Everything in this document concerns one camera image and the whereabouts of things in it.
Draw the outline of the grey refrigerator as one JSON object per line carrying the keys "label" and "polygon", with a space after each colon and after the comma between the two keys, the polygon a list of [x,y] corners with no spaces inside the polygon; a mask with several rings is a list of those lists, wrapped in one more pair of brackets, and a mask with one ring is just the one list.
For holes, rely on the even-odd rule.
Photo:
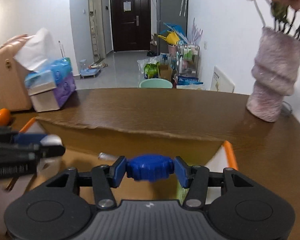
{"label": "grey refrigerator", "polygon": [[157,0],[157,35],[167,35],[169,28],[166,23],[181,26],[183,34],[187,35],[187,14],[184,16],[184,9],[179,15],[181,2],[182,0]]}

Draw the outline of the pink ribbed suitcase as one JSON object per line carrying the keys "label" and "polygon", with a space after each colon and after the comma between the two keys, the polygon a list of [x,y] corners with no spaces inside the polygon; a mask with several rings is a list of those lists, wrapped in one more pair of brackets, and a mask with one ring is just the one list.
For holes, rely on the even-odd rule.
{"label": "pink ribbed suitcase", "polygon": [[24,85],[30,71],[14,58],[30,38],[26,34],[15,36],[0,46],[0,109],[18,112],[32,108]]}

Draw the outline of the green plastic basin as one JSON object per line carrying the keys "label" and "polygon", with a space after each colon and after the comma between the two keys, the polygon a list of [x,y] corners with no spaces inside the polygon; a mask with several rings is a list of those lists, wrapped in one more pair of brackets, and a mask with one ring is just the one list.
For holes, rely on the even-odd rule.
{"label": "green plastic basin", "polygon": [[173,88],[173,85],[168,80],[152,78],[140,82],[139,88]]}

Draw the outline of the metal storage rack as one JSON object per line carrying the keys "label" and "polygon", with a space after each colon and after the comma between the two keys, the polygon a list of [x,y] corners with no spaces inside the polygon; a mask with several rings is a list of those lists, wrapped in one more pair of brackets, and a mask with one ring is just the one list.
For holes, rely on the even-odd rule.
{"label": "metal storage rack", "polygon": [[197,78],[200,47],[194,44],[177,46],[176,68],[181,77]]}

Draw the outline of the orange fruit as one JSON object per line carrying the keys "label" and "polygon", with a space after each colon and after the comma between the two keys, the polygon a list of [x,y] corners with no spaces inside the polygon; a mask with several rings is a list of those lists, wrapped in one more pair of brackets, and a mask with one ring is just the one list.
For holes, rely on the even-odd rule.
{"label": "orange fruit", "polygon": [[11,112],[8,109],[0,109],[0,126],[8,126],[11,122],[11,119]]}

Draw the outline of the blue tissue pack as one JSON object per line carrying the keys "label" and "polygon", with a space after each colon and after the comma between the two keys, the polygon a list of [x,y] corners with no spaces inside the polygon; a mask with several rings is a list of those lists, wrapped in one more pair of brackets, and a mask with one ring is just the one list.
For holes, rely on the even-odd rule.
{"label": "blue tissue pack", "polygon": [[51,33],[42,28],[22,46],[14,59],[30,73],[24,78],[29,96],[57,88],[72,74],[69,59],[57,57]]}

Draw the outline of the yellow watering can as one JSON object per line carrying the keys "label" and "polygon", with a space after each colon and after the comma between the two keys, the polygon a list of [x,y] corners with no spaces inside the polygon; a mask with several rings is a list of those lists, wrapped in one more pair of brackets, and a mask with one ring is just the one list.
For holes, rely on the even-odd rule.
{"label": "yellow watering can", "polygon": [[180,37],[175,31],[168,31],[167,36],[158,35],[158,38],[164,40],[169,45],[177,45],[180,41]]}

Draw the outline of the orange cardboard box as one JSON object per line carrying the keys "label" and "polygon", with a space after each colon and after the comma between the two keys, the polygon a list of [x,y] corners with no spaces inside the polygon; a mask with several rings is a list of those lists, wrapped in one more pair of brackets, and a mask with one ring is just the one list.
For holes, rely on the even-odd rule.
{"label": "orange cardboard box", "polygon": [[0,180],[0,239],[6,238],[4,212],[11,202],[66,168],[74,167],[79,172],[88,172],[95,166],[114,163],[98,159],[101,152],[118,157],[123,155],[127,159],[144,154],[160,154],[170,158],[180,156],[189,165],[203,165],[214,172],[221,172],[226,167],[237,168],[230,142],[211,137],[68,127],[36,118],[32,118],[21,129],[21,133],[56,135],[66,151],[62,157],[40,161],[36,175]]}

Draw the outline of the small white spray bottle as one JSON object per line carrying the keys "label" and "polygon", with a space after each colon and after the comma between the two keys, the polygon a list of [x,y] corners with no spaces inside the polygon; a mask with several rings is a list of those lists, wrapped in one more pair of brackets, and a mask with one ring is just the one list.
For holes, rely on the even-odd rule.
{"label": "small white spray bottle", "polygon": [[118,158],[119,158],[118,156],[114,156],[114,155],[111,155],[111,154],[106,154],[106,153],[103,153],[103,152],[101,152],[98,155],[98,159],[105,160],[105,161],[116,161]]}

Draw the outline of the dark brown entrance door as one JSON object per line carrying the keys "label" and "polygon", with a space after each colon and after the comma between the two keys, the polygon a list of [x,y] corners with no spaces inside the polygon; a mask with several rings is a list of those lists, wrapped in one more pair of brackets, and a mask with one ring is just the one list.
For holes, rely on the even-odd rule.
{"label": "dark brown entrance door", "polygon": [[149,50],[151,0],[110,0],[113,50]]}

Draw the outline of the blue round lid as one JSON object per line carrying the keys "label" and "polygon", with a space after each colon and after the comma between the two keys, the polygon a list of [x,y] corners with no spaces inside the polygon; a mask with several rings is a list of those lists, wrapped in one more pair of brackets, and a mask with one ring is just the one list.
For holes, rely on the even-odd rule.
{"label": "blue round lid", "polygon": [[146,154],[127,161],[126,175],[135,181],[155,182],[174,174],[174,161],[159,154]]}

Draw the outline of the purple tissue pack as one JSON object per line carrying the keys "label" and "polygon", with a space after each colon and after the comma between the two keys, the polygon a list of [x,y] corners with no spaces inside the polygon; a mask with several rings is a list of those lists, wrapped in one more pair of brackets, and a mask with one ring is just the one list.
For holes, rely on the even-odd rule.
{"label": "purple tissue pack", "polygon": [[68,74],[56,88],[30,96],[36,112],[56,111],[63,107],[76,90],[73,74]]}

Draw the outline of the pink ceramic vase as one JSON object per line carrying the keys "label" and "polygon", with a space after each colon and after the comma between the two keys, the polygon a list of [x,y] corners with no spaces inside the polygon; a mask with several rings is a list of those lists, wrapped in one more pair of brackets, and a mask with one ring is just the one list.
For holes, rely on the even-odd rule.
{"label": "pink ceramic vase", "polygon": [[285,96],[294,93],[300,67],[300,41],[262,28],[258,52],[251,74],[255,79],[247,110],[266,122],[276,122]]}

